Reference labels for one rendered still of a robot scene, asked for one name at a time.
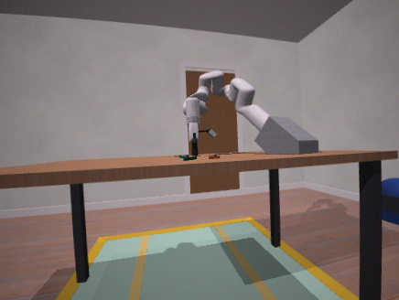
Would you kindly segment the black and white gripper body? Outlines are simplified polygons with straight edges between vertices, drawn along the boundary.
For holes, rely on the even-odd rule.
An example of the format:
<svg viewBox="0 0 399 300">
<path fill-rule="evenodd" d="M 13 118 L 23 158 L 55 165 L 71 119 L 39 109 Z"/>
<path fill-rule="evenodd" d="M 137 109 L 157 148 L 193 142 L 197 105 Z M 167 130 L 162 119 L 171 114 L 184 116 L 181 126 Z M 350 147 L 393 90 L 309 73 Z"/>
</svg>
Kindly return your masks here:
<svg viewBox="0 0 399 300">
<path fill-rule="evenodd" d="M 189 133 L 190 133 L 189 142 L 193 140 L 193 133 L 196 133 L 196 141 L 197 142 L 199 141 L 199 124 L 200 123 L 187 123 L 187 125 L 189 126 Z"/>
</svg>

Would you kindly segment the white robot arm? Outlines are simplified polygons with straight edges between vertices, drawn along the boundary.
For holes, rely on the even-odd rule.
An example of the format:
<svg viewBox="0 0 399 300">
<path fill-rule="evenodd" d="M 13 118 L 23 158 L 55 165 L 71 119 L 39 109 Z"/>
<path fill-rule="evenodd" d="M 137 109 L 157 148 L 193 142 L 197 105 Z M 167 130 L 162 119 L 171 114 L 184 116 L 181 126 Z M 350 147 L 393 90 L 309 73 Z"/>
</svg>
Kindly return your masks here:
<svg viewBox="0 0 399 300">
<path fill-rule="evenodd" d="M 267 117 L 270 115 L 259 106 L 252 105 L 255 93 L 254 87 L 245 80 L 235 78 L 231 81 L 230 85 L 222 88 L 223 80 L 224 74 L 219 70 L 202 74 L 199 77 L 197 93 L 188 97 L 183 104 L 183 113 L 187 115 L 187 123 L 200 123 L 200 115 L 207 111 L 207 104 L 205 102 L 209 98 L 211 86 L 211 93 L 213 95 L 225 96 L 230 102 L 235 104 L 236 112 L 243 115 L 261 131 Z"/>
</svg>

